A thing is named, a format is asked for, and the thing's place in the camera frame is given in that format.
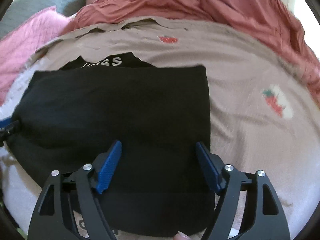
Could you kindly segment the person's right hand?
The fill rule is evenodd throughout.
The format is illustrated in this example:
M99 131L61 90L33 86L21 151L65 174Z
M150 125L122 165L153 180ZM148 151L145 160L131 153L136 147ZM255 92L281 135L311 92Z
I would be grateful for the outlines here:
M177 234L173 237L173 240L191 240L189 236L178 231Z

